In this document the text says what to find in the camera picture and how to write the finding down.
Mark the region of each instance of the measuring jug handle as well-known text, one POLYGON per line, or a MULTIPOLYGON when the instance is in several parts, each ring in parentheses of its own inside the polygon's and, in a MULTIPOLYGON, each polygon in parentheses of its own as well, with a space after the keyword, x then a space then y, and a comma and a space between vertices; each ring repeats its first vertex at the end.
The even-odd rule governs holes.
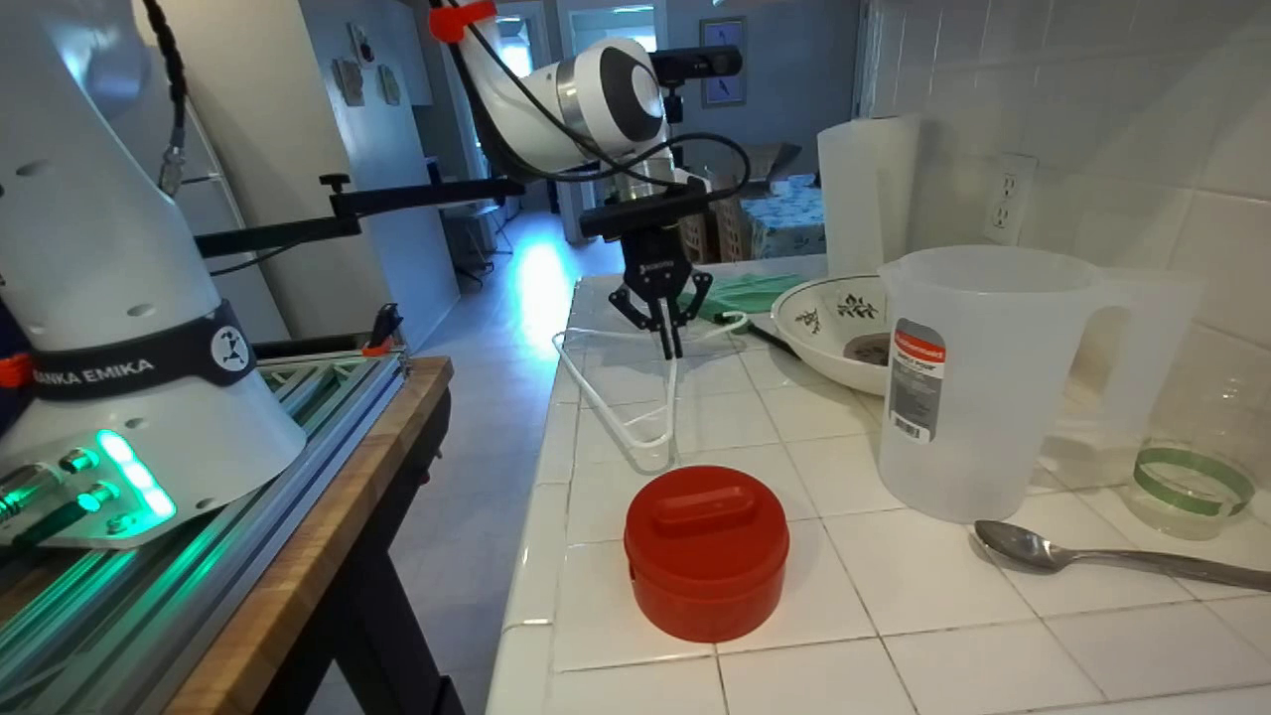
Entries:
POLYGON ((1162 270, 1101 270, 1096 310, 1124 310, 1101 432, 1141 442, 1204 286, 1162 270))

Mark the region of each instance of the white tile countertop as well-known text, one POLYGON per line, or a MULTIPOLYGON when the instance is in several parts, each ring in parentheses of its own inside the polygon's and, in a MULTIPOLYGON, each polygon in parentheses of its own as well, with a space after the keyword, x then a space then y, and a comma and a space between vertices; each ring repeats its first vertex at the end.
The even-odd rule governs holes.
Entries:
MULTIPOLYGON (((819 273, 761 261, 714 273, 819 273)), ((605 282, 571 326, 628 328, 605 282)), ((493 715, 957 715, 1271 711, 1271 597, 1076 564, 1028 576, 977 555, 967 528, 902 510, 872 468, 880 407, 756 336, 688 328, 673 465, 767 481, 791 522, 775 614, 729 644, 662 634, 634 609, 623 517, 650 481, 560 371, 504 611, 493 715)), ((620 413, 662 389, 654 336, 571 336, 620 413)), ((1271 567, 1271 501, 1215 542, 1173 542, 1120 491, 1032 487, 1015 514, 1059 543, 1169 548, 1271 567)))

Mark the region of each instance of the white container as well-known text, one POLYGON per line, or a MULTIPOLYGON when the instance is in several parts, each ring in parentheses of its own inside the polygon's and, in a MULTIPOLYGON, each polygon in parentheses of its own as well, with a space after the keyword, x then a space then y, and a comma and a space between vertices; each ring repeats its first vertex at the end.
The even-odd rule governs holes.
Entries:
POLYGON ((1056 425, 1059 389, 1096 310, 1129 310, 1092 428, 1141 442, 1200 290, 1114 279, 1022 245, 944 245, 880 266, 891 290, 891 395, 879 468, 938 522, 1007 517, 1056 425))

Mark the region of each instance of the wooden table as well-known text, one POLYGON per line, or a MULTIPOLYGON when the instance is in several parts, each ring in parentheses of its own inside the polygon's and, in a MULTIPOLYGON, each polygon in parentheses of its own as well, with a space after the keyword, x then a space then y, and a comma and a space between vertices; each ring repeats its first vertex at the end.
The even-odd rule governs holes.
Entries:
POLYGON ((364 711, 462 711, 387 560, 450 428, 450 375, 439 359, 409 366, 393 407, 168 711, 300 711, 328 661, 364 711))

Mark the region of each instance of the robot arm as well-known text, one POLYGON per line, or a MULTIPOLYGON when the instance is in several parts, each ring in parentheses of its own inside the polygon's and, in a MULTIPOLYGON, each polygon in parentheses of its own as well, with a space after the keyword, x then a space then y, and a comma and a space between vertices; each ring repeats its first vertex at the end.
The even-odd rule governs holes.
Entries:
POLYGON ((662 359, 684 359, 677 326, 703 307, 711 273, 689 270, 673 220, 708 211, 711 193, 673 168, 662 101, 684 81, 738 73, 738 52, 643 52, 634 40, 598 40, 517 81, 485 36, 493 11, 493 0, 434 0, 434 36, 451 49, 489 159, 517 179, 587 164, 614 175, 614 204, 587 211, 578 225, 623 245, 610 307, 654 328, 662 359))

